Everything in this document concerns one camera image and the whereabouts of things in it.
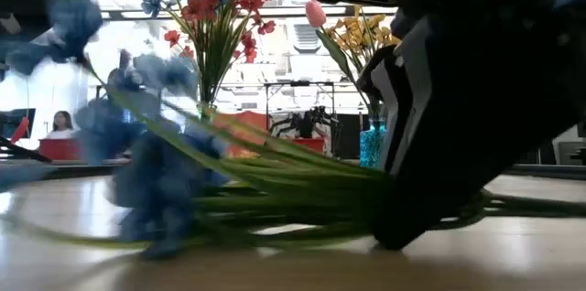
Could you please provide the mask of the red plastic bin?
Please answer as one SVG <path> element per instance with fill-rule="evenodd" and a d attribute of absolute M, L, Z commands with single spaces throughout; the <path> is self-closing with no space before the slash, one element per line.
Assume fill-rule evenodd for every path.
<path fill-rule="evenodd" d="M 38 152 L 51 160 L 81 160 L 79 142 L 73 138 L 41 139 Z"/>
<path fill-rule="evenodd" d="M 325 140 L 323 138 L 294 138 L 293 143 L 322 154 L 324 152 Z"/>

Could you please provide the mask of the blue glass vase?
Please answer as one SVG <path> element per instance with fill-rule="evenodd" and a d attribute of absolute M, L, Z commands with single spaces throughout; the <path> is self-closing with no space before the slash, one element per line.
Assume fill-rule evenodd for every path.
<path fill-rule="evenodd" d="M 369 119 L 369 128 L 360 133 L 360 166 L 377 167 L 385 141 L 386 120 L 379 116 Z"/>

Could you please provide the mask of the pink artificial tulip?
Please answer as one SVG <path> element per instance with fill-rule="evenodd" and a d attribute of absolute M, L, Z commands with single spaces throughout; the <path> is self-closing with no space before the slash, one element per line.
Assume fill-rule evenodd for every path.
<path fill-rule="evenodd" d="M 318 35 L 318 33 L 320 32 L 320 29 L 322 27 L 326 27 L 326 21 L 327 21 L 327 16 L 326 13 L 323 11 L 321 4 L 318 3 L 315 0 L 311 0 L 309 2 L 306 3 L 305 5 L 305 12 L 306 12 L 306 17 L 309 21 L 309 24 L 315 28 L 315 32 L 316 35 L 318 36 L 318 39 L 320 40 L 320 37 Z M 362 90 L 359 85 L 358 85 L 358 81 L 357 81 L 357 88 L 359 90 Z M 375 104 L 374 102 L 372 103 L 372 108 L 369 109 L 367 107 L 367 104 L 364 103 L 366 105 L 366 109 L 368 112 L 368 115 L 370 118 L 376 118 L 381 116 L 381 107 L 380 107 L 380 103 Z"/>

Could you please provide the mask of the black background table frame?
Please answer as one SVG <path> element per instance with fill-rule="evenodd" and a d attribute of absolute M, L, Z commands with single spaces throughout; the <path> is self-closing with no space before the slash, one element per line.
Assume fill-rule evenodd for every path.
<path fill-rule="evenodd" d="M 269 103 L 270 100 L 275 95 L 274 92 L 270 90 L 276 87 L 279 91 L 285 87 L 310 87 L 310 86 L 317 86 L 323 92 L 325 92 L 331 99 L 331 112 L 335 113 L 335 83 L 333 81 L 289 81 L 289 82 L 265 82 L 265 108 L 266 114 L 269 114 Z"/>

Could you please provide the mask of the dark background screen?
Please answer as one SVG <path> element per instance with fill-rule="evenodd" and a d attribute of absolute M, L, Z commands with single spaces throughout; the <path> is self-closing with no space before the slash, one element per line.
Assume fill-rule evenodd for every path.
<path fill-rule="evenodd" d="M 35 108 L 0 111 L 0 136 L 6 139 L 29 138 L 32 135 Z"/>

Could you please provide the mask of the green glass vase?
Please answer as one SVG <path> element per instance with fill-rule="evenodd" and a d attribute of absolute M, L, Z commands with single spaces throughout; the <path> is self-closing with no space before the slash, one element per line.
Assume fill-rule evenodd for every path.
<path fill-rule="evenodd" d="M 217 106 L 209 102 L 198 102 L 197 109 L 203 123 L 211 123 L 217 113 Z"/>

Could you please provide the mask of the yellow artificial flower bunch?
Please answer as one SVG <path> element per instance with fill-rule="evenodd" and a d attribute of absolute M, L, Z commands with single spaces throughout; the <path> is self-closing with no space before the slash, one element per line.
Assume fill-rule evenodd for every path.
<path fill-rule="evenodd" d="M 330 57 L 338 64 L 344 76 L 357 88 L 358 78 L 364 67 L 379 49 L 397 45 L 399 38 L 391 34 L 385 24 L 386 16 L 366 16 L 360 5 L 354 6 L 354 15 L 339 19 L 332 27 L 322 27 L 318 33 Z M 359 95 L 369 109 L 379 103 L 372 95 L 359 90 Z"/>

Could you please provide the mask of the orange cloth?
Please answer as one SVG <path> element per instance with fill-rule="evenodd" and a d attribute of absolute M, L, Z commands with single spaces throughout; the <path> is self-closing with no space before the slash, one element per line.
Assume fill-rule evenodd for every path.
<path fill-rule="evenodd" d="M 266 132 L 266 115 L 263 113 L 256 113 L 251 111 L 242 111 L 237 113 L 219 113 L 213 121 L 213 124 L 226 129 L 237 138 L 247 140 L 258 145 L 262 145 L 265 140 L 263 137 L 258 137 L 253 134 L 244 132 L 240 129 L 234 128 L 231 121 L 238 124 L 247 124 L 262 132 Z M 229 158 L 246 158 L 257 156 L 256 152 L 252 152 L 244 147 L 240 147 L 234 143 L 230 143 L 227 149 Z"/>

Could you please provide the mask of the person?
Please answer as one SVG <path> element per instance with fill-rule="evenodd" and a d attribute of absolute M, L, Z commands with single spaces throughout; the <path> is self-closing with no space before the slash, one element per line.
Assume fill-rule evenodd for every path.
<path fill-rule="evenodd" d="M 67 111 L 58 111 L 54 114 L 52 130 L 46 135 L 46 139 L 70 139 L 74 134 L 71 115 Z"/>

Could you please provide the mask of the black overhead beam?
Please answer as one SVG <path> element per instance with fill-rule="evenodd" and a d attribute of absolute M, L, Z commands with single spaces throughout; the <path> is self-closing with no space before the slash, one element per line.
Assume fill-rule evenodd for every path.
<path fill-rule="evenodd" d="M 352 16 L 353 6 L 352 5 L 324 5 L 323 11 L 327 16 L 339 17 L 339 16 Z M 393 16 L 397 8 L 396 7 L 376 7 L 376 6 L 364 6 L 362 8 L 366 15 L 378 15 L 385 14 Z M 260 14 L 269 18 L 287 18 L 287 17 L 304 17 L 305 7 L 303 5 L 280 5 L 280 6 L 269 6 L 259 9 Z M 131 20 L 151 20 L 152 16 L 146 14 L 142 9 L 114 9 L 114 10 L 103 10 L 102 18 L 105 21 L 131 21 Z"/>

